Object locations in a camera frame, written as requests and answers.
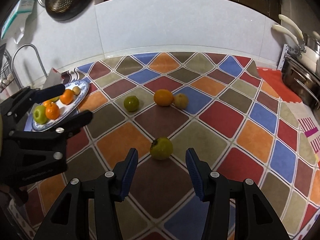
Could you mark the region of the orange tangerine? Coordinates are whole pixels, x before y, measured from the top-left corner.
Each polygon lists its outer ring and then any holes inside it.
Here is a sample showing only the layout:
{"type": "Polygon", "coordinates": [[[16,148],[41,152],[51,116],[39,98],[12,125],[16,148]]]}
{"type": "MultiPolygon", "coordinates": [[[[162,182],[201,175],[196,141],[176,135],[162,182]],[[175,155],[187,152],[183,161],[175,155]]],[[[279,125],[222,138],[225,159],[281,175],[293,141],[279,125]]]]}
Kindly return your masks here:
{"type": "Polygon", "coordinates": [[[60,109],[56,103],[49,103],[46,107],[46,117],[49,120],[56,120],[60,116],[60,109]]]}
{"type": "Polygon", "coordinates": [[[42,104],[44,105],[44,107],[47,107],[48,105],[50,105],[52,102],[52,100],[46,100],[45,102],[43,102],[42,104]]]}

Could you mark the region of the large green apple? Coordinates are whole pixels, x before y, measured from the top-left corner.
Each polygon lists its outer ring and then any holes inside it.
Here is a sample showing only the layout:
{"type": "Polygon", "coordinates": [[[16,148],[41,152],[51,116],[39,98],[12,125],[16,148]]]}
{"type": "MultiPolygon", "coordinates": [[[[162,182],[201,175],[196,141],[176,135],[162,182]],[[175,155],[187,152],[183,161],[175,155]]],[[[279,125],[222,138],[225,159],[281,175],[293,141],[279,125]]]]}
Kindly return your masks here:
{"type": "Polygon", "coordinates": [[[46,107],[44,105],[38,105],[33,111],[33,119],[37,124],[45,124],[48,121],[46,116],[46,107]]]}

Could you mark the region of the yellow apple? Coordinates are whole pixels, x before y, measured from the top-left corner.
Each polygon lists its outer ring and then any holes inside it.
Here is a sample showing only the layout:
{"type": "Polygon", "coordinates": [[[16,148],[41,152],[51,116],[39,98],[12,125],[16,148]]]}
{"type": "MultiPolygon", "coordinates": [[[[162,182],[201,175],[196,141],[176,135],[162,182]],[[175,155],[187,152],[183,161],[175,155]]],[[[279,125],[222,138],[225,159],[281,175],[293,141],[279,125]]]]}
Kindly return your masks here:
{"type": "Polygon", "coordinates": [[[51,102],[57,102],[59,99],[60,99],[60,97],[59,97],[59,96],[54,97],[54,98],[52,98],[52,99],[51,99],[51,102]]]}

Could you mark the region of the large orange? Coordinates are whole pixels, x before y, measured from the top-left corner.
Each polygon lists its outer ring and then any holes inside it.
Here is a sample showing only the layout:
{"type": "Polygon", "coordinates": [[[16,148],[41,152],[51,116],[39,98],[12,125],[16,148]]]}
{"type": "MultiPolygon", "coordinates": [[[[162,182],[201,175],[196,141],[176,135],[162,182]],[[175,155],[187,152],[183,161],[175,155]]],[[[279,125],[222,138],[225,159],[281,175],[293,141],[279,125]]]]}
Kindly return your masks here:
{"type": "Polygon", "coordinates": [[[64,105],[70,104],[74,99],[74,94],[71,89],[66,89],[64,93],[60,96],[60,101],[64,105]]]}

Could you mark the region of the small brown-yellow fruit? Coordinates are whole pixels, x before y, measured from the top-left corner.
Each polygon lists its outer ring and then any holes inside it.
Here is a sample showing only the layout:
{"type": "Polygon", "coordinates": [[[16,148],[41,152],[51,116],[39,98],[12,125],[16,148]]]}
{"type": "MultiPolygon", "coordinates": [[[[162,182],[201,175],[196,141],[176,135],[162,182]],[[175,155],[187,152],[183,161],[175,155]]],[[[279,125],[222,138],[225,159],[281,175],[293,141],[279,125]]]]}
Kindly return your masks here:
{"type": "Polygon", "coordinates": [[[72,91],[74,95],[79,95],[81,93],[81,89],[78,86],[73,87],[72,91]]]}

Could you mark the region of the blue white oval plate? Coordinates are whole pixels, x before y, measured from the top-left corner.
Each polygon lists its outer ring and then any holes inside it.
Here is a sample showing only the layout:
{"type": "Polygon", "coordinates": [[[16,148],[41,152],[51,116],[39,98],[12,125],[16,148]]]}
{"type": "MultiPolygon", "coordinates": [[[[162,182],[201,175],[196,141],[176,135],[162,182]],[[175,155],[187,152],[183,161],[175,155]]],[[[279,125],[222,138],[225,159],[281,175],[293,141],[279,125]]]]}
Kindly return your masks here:
{"type": "Polygon", "coordinates": [[[89,82],[77,80],[65,85],[65,92],[38,105],[32,112],[33,131],[43,132],[57,125],[72,113],[85,98],[89,90],[89,82]]]}

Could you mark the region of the white paper sheet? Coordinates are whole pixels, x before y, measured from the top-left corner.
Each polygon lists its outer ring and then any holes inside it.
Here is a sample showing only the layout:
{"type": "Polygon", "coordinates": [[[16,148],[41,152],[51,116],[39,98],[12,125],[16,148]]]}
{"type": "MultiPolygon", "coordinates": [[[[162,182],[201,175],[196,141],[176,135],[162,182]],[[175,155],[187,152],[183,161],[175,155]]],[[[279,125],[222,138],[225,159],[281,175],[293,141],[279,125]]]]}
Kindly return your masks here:
{"type": "Polygon", "coordinates": [[[54,85],[59,85],[63,82],[63,78],[61,77],[61,73],[56,69],[52,68],[42,86],[43,89],[52,87],[54,85]]]}

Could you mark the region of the tall chrome gooseneck faucet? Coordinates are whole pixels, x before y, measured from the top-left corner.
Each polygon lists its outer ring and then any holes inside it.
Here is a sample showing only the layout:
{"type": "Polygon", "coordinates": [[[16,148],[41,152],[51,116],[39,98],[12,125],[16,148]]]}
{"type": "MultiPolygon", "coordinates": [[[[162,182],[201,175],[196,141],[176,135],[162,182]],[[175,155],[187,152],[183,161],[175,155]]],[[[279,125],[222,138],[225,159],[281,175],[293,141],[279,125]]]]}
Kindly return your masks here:
{"type": "Polygon", "coordinates": [[[47,78],[39,50],[32,43],[25,43],[16,49],[11,59],[12,73],[19,88],[32,85],[40,78],[47,78]]]}

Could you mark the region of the green fruit with calyx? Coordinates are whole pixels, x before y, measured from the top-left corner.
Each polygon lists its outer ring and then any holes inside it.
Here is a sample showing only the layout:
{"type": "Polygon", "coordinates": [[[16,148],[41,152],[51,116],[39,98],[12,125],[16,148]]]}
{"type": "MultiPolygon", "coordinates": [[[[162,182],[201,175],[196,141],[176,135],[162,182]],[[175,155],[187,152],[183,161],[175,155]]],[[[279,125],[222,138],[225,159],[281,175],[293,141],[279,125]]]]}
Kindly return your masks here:
{"type": "Polygon", "coordinates": [[[150,147],[150,155],[157,160],[168,159],[174,151],[172,142],[166,137],[155,139],[150,147]]]}

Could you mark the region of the teal white tissue box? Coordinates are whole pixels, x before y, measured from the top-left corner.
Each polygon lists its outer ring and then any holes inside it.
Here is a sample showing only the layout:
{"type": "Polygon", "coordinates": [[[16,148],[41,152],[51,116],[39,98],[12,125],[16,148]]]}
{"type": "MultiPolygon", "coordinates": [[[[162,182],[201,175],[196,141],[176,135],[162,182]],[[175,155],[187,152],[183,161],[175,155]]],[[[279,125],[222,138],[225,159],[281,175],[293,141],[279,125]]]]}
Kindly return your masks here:
{"type": "Polygon", "coordinates": [[[27,18],[33,12],[34,4],[35,0],[19,0],[2,27],[2,40],[13,38],[16,44],[20,42],[24,36],[27,18]]]}

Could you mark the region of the small dark green fruit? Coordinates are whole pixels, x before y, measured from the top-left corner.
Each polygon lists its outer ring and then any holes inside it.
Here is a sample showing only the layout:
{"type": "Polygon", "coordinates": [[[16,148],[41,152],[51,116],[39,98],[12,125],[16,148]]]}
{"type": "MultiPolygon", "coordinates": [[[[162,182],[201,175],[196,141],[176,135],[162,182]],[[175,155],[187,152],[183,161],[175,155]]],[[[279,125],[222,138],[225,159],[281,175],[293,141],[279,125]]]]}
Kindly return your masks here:
{"type": "Polygon", "coordinates": [[[134,95],[127,96],[124,99],[124,107],[128,112],[135,112],[139,109],[139,99],[134,95]]]}

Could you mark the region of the small tan pear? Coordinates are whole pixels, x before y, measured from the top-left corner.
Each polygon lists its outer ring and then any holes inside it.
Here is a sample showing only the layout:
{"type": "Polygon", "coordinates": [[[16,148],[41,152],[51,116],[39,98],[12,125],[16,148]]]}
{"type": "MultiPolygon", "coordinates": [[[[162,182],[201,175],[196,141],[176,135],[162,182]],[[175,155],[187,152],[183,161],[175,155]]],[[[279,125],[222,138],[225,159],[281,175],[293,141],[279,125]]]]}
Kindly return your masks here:
{"type": "Polygon", "coordinates": [[[178,93],[174,96],[174,105],[179,109],[186,109],[189,99],[185,94],[178,93]]]}

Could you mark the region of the red patterned foam mat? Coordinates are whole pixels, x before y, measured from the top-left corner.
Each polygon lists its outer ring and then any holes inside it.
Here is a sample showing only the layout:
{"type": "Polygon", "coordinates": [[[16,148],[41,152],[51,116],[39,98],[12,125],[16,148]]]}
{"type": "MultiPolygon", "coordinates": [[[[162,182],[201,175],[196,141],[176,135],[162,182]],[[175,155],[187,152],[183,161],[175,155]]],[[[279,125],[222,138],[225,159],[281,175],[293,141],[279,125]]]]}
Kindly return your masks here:
{"type": "Polygon", "coordinates": [[[319,164],[319,124],[316,121],[311,108],[305,105],[301,98],[286,87],[281,78],[281,71],[265,67],[257,67],[258,74],[262,77],[280,96],[289,107],[291,113],[298,120],[312,150],[316,162],[319,164]]]}

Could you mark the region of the steel pot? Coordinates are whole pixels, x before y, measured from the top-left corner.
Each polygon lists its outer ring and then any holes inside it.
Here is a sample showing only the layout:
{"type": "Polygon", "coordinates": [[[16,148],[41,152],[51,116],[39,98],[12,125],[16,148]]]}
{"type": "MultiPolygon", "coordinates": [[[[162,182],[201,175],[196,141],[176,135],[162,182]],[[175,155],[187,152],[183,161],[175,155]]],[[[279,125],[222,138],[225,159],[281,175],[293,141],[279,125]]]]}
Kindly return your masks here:
{"type": "Polygon", "coordinates": [[[312,110],[319,110],[319,78],[295,58],[295,50],[284,44],[278,68],[282,81],[312,110]]]}

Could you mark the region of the cream handled knife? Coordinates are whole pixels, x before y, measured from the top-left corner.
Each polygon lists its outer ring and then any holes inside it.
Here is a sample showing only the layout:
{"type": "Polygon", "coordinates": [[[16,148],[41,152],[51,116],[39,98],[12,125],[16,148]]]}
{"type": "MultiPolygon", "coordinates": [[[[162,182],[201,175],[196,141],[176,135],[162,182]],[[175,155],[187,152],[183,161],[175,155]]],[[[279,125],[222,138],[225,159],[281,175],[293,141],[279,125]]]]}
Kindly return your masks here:
{"type": "Polygon", "coordinates": [[[293,22],[293,20],[291,20],[289,17],[283,15],[283,14],[279,14],[278,15],[279,19],[285,23],[287,23],[288,25],[290,25],[297,33],[298,37],[304,41],[304,35],[302,30],[298,27],[298,25],[295,24],[295,22],[293,22]]]}
{"type": "Polygon", "coordinates": [[[272,29],[279,32],[279,33],[282,33],[282,34],[285,34],[287,35],[288,37],[291,38],[291,40],[297,45],[299,46],[299,42],[298,42],[298,39],[295,35],[293,35],[293,33],[291,33],[291,31],[289,31],[288,29],[286,29],[285,27],[281,26],[281,25],[278,25],[278,24],[273,24],[272,25],[272,29]]]}

